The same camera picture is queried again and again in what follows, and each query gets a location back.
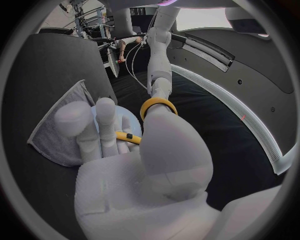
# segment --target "yellow object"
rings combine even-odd
[[[171,109],[171,111],[174,114],[178,115],[178,112],[177,112],[175,106],[169,100],[162,98],[162,97],[152,97],[152,98],[148,99],[147,101],[145,101],[140,108],[140,117],[143,121],[146,117],[148,109],[155,104],[166,105],[167,107],[169,107]]]
[[[135,136],[130,133],[121,132],[121,131],[116,131],[115,134],[116,134],[116,139],[124,140],[124,141],[130,142],[133,144],[138,144],[138,145],[140,144],[141,139],[142,139],[139,136]]]

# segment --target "person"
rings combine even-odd
[[[139,36],[133,36],[133,37],[129,37],[129,38],[124,38],[124,39],[121,39],[121,40],[117,40],[116,41],[116,45],[115,47],[116,48],[120,48],[120,56],[119,56],[119,60],[121,63],[125,62],[125,59],[124,59],[124,51],[125,51],[125,47],[127,44],[131,44],[131,43],[141,43],[142,42],[142,38],[139,37]]]

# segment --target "window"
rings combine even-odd
[[[232,28],[225,16],[225,8],[182,8],[176,20],[178,31],[208,27]]]

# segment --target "gray towel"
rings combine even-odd
[[[62,106],[74,101],[85,101],[91,106],[95,105],[84,80],[77,82],[51,107],[27,141],[44,157],[66,167],[82,165],[83,162],[76,137],[62,136],[56,129],[54,115]]]

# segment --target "yellow ring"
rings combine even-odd
[[[152,97],[152,98],[148,99],[147,101],[145,101],[140,108],[140,117],[143,121],[146,117],[146,113],[147,113],[148,109],[155,104],[166,105],[167,107],[169,107],[171,109],[171,111],[174,114],[178,115],[176,107],[169,100],[162,98],[162,97]]]
[[[135,135],[132,135],[132,134],[128,134],[126,132],[116,131],[115,134],[116,134],[117,139],[124,140],[124,141],[130,142],[130,143],[133,143],[133,144],[140,145],[140,142],[142,140],[141,137],[135,136]]]

